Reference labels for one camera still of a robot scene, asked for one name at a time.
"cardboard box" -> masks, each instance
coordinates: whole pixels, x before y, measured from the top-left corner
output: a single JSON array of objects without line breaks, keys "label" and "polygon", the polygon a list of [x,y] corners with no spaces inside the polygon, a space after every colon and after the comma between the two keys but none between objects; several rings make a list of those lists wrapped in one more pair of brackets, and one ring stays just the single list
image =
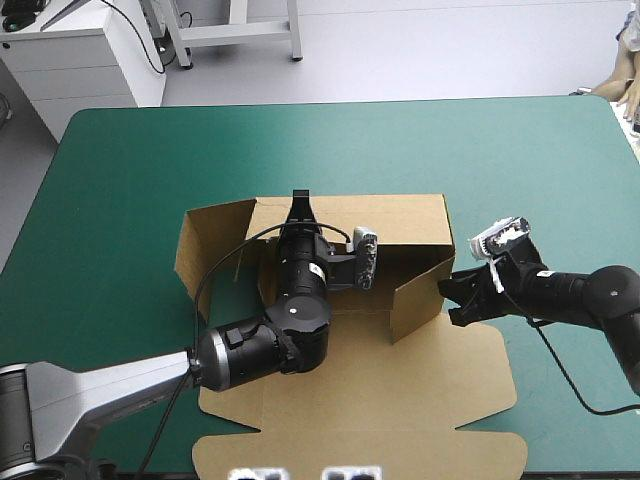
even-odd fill
[{"label": "cardboard box", "polygon": [[[205,412],[259,433],[201,439],[193,451],[200,478],[285,467],[294,480],[306,480],[331,465],[379,465],[391,480],[519,478],[526,462],[520,437],[455,430],[513,406],[516,394],[500,333],[480,324],[455,327],[440,313],[437,282],[449,277],[455,253],[444,197],[312,197],[311,205],[319,222],[378,233],[375,286],[330,294],[329,351],[316,370],[221,394],[202,389]],[[187,212],[176,271],[190,295],[210,265],[282,223],[290,206],[290,197],[259,197]],[[266,304],[274,244],[256,242],[233,260],[259,265]],[[209,301],[200,305],[205,317]]]}]

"human hand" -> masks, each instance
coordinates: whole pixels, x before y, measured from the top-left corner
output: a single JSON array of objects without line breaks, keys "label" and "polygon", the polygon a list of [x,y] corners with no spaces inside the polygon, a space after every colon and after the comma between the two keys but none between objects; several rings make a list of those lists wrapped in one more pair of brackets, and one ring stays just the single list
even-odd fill
[{"label": "human hand", "polygon": [[632,121],[638,105],[640,105],[640,81],[634,80],[634,82],[627,88],[624,95],[618,102],[618,106],[627,104],[627,108],[624,111],[625,120]]}]

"white cabinet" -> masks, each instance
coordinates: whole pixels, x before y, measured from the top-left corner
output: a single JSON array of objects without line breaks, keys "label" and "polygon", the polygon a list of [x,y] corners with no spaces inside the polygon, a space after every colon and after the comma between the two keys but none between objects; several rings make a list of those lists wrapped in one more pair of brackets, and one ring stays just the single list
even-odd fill
[{"label": "white cabinet", "polygon": [[[40,32],[68,2],[51,0],[35,24],[20,32],[0,32],[0,59],[58,141],[80,110],[159,106],[166,80],[149,65],[127,21],[98,0]],[[113,3],[136,25],[160,69],[140,4]]]}]

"gray floor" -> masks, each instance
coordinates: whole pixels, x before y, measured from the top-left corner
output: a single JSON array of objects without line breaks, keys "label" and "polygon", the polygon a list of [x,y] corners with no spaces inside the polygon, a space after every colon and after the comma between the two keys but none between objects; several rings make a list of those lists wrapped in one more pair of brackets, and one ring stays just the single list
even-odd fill
[{"label": "gray floor", "polygon": [[[609,72],[629,1],[299,0],[304,61],[286,43],[194,51],[168,71],[165,105],[562,95]],[[182,0],[196,24],[224,5]],[[254,20],[284,0],[250,1]],[[0,268],[56,144],[0,63],[15,118],[0,131]]]}]

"cabinet drawer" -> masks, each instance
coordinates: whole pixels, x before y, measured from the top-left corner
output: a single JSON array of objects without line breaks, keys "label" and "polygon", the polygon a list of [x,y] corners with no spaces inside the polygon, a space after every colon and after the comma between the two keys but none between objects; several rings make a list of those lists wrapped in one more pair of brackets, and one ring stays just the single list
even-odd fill
[{"label": "cabinet drawer", "polygon": [[119,67],[71,68],[16,72],[29,100],[126,95],[127,81]]},{"label": "cabinet drawer", "polygon": [[57,100],[35,100],[31,102],[49,131],[60,141],[71,117],[88,108],[135,107],[131,95],[110,95],[106,97],[66,98]]},{"label": "cabinet drawer", "polygon": [[118,63],[104,35],[1,42],[0,59],[12,73]]}]

